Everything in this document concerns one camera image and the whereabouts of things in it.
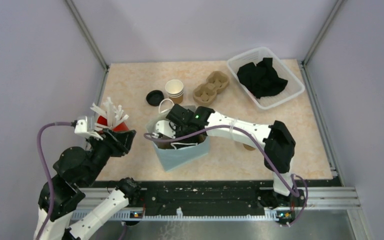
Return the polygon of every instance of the white wall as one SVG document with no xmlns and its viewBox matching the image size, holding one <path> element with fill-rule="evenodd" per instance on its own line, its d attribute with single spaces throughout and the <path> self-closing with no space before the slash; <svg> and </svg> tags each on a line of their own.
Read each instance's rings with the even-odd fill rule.
<svg viewBox="0 0 384 240">
<path fill-rule="evenodd" d="M 227 60 L 256 47 L 304 59 L 336 0 L 75 0 L 108 63 Z"/>
<path fill-rule="evenodd" d="M 384 240 L 384 1 L 347 1 L 309 69 L 343 178 Z"/>
<path fill-rule="evenodd" d="M 37 131 L 90 113 L 103 74 L 62 0 L 0 0 L 0 239 L 33 239 L 46 182 Z M 63 126 L 42 139 L 51 168 L 81 142 Z"/>
</svg>

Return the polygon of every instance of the white plastic bin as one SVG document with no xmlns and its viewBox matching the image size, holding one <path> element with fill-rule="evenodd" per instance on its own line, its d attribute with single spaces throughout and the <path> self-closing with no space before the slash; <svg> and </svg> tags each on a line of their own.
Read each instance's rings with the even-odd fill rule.
<svg viewBox="0 0 384 240">
<path fill-rule="evenodd" d="M 288 80 L 286 88 L 276 96 L 264 96 L 257 99 L 247 87 L 239 82 L 238 75 L 236 74 L 240 67 L 243 65 L 254 62 L 259 63 L 263 58 L 273 58 L 273 68 L 276 70 L 279 78 Z M 268 110 L 279 106 L 287 101 L 302 94 L 305 90 L 304 84 L 292 73 L 292 71 L 282 63 L 282 61 L 267 47 L 258 47 L 227 60 L 227 67 L 233 74 L 237 83 L 243 88 L 243 90 L 252 99 L 259 110 Z"/>
</svg>

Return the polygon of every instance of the stack of paper cups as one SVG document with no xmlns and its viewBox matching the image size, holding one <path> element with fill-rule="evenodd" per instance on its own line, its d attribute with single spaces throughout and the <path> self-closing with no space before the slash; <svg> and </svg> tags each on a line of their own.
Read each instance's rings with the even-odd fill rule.
<svg viewBox="0 0 384 240">
<path fill-rule="evenodd" d="M 183 82 L 177 79 L 170 80 L 165 84 L 165 91 L 167 92 L 168 98 L 175 104 L 183 102 L 183 89 Z"/>
</svg>

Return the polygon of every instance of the table top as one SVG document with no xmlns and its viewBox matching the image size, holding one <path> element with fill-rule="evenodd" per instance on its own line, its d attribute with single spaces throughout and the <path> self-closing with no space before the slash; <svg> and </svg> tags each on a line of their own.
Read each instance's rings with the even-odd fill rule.
<svg viewBox="0 0 384 240">
<path fill-rule="evenodd" d="M 296 59 L 282 60 L 303 81 Z M 111 157 L 97 180 L 118 181 L 132 177 L 136 181 L 205 181 L 205 180 L 271 180 L 273 174 L 264 166 L 264 159 L 257 150 L 246 150 L 241 143 L 231 139 L 212 137 L 210 153 L 165 172 L 151 142 L 143 137 L 145 125 L 158 114 L 158 107 L 146 102 L 152 90 L 165 92 L 167 81 L 179 79 L 184 84 L 181 105 L 198 104 L 192 92 L 203 84 L 213 71 L 222 71 L 230 77 L 229 86 L 209 106 L 232 118 L 272 124 L 275 120 L 286 124 L 296 141 L 291 173 L 305 179 L 332 179 L 332 173 L 320 137 L 307 92 L 266 110 L 257 111 L 254 103 L 241 89 L 229 72 L 226 61 L 113 63 L 105 84 L 102 99 L 111 97 L 115 105 L 122 105 L 130 117 L 126 124 L 137 131 L 129 154 Z M 170 108 L 166 101 L 161 109 Z"/>
</svg>

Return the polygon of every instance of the black round lid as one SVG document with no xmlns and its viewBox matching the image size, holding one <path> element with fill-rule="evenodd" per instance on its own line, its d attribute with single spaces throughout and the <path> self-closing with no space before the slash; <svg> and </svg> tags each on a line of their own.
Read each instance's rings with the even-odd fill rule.
<svg viewBox="0 0 384 240">
<path fill-rule="evenodd" d="M 164 99 L 164 94 L 160 90 L 153 90 L 146 95 L 146 101 L 149 103 L 151 106 L 158 106 L 160 105 L 161 101 Z"/>
</svg>

